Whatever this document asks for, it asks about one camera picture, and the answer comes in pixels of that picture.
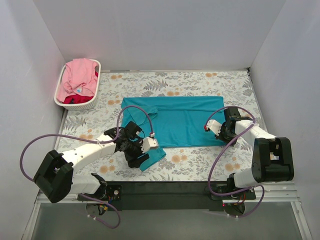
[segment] pink towel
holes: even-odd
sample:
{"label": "pink towel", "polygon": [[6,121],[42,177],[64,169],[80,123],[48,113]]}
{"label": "pink towel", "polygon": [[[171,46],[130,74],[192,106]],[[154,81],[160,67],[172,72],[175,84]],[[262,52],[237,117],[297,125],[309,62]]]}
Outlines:
{"label": "pink towel", "polygon": [[96,93],[98,77],[95,67],[98,63],[86,58],[74,59],[65,64],[56,98],[64,102],[66,97],[78,94],[93,97]]}

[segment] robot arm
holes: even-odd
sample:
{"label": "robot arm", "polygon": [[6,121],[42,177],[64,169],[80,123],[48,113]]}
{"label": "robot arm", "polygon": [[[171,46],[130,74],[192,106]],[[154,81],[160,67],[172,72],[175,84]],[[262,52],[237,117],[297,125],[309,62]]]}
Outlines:
{"label": "robot arm", "polygon": [[[210,120],[205,126],[205,130],[213,131],[215,138],[226,144],[253,123],[251,118],[241,116],[236,107],[225,109],[224,117],[223,124]],[[242,137],[252,146],[252,165],[251,168],[230,175],[227,180],[229,189],[254,187],[258,183],[291,181],[293,179],[294,166],[289,139],[276,137],[256,125]]]}
{"label": "robot arm", "polygon": [[[124,152],[130,168],[139,168],[149,158],[147,152],[158,148],[155,138],[139,137],[141,131],[142,129],[131,121],[120,129],[119,137],[113,142],[88,143],[62,153],[52,150],[45,156],[33,180],[52,203],[59,202],[68,194],[84,193],[97,199],[116,197],[113,196],[113,191],[107,191],[107,183],[101,176],[96,173],[76,175],[76,172],[93,161],[118,151]],[[109,129],[96,141],[110,141],[116,134],[116,128]]]}

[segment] gray wall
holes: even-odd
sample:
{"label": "gray wall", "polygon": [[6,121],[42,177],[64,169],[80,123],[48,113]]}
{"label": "gray wall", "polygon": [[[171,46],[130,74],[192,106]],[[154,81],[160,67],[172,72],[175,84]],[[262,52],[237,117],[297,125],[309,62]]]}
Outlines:
{"label": "gray wall", "polygon": [[[19,169],[23,147],[32,139],[57,133],[61,109],[53,101],[64,59],[31,0],[0,0],[0,239],[18,240],[38,192]],[[33,177],[54,139],[26,154]]]}
{"label": "gray wall", "polygon": [[103,70],[250,67],[285,0],[33,0],[66,61]]}
{"label": "gray wall", "polygon": [[294,182],[320,239],[320,1],[287,0],[251,69],[269,132],[291,140]]}

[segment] gray floor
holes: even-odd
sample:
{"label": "gray floor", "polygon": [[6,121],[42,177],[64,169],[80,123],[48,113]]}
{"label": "gray floor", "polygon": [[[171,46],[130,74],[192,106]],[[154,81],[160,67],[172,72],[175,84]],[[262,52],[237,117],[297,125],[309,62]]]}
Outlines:
{"label": "gray floor", "polygon": [[[247,210],[256,203],[246,203]],[[87,218],[82,203],[42,203],[33,240],[300,240],[302,239],[290,202],[263,202],[252,215],[227,218],[202,210],[127,210],[121,225],[108,229]],[[105,221],[117,221],[107,212]]]}

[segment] red cloth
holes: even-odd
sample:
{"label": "red cloth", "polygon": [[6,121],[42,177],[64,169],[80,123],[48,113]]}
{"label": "red cloth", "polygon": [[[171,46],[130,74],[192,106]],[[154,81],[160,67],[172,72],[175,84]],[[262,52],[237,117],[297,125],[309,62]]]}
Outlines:
{"label": "red cloth", "polygon": [[93,96],[80,96],[78,94],[67,96],[64,100],[64,104],[84,104],[93,99]]}

